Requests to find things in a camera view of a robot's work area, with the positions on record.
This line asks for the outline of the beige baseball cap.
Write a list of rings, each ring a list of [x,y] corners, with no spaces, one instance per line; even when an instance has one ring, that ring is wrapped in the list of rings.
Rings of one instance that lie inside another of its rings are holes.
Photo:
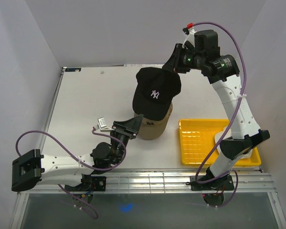
[[[155,121],[144,117],[142,119],[142,124],[138,136],[143,140],[155,140],[159,138],[166,129],[172,111],[173,103],[170,104],[165,117],[160,121]]]

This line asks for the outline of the black NY baseball cap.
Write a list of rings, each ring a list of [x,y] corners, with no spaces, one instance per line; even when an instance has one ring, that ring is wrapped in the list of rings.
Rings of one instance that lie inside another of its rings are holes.
[[[163,120],[172,99],[181,92],[179,74],[161,68],[144,67],[136,74],[136,80],[133,111],[150,120]]]

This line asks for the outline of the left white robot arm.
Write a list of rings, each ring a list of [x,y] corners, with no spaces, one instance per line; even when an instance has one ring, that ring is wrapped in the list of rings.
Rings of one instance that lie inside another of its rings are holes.
[[[126,146],[129,140],[137,137],[142,120],[143,115],[140,114],[126,121],[115,121],[109,127],[103,117],[98,118],[92,134],[108,137],[110,142],[100,142],[91,153],[80,156],[71,153],[51,134],[40,131],[40,134],[54,140],[67,155],[46,155],[40,149],[18,154],[12,162],[11,190],[22,192],[43,184],[66,185],[75,191],[92,189],[95,186],[92,176],[111,171],[123,162]]]

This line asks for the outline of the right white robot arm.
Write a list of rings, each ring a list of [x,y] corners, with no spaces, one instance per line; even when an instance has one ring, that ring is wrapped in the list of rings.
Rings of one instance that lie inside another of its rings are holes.
[[[185,28],[184,33],[184,42],[175,45],[163,69],[175,73],[200,70],[221,100],[229,124],[213,147],[213,150],[220,149],[219,155],[207,168],[206,175],[195,179],[198,184],[206,183],[210,189],[218,189],[235,163],[268,140],[270,133],[261,129],[252,115],[244,94],[245,79],[239,75],[235,58],[220,54],[217,32]]]

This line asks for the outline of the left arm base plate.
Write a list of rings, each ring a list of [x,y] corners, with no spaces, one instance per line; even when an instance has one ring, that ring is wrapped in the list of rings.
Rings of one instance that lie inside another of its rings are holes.
[[[94,191],[105,191],[106,189],[106,177],[96,176],[83,176],[81,181],[76,186],[65,185],[64,188],[67,191],[72,192],[94,192]]]

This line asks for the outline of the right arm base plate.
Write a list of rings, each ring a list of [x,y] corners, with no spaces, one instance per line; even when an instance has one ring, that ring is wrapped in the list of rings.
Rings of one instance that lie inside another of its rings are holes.
[[[198,184],[195,176],[190,176],[190,181],[186,182],[186,185],[190,186],[192,191],[233,191],[235,189],[231,175],[205,184]]]

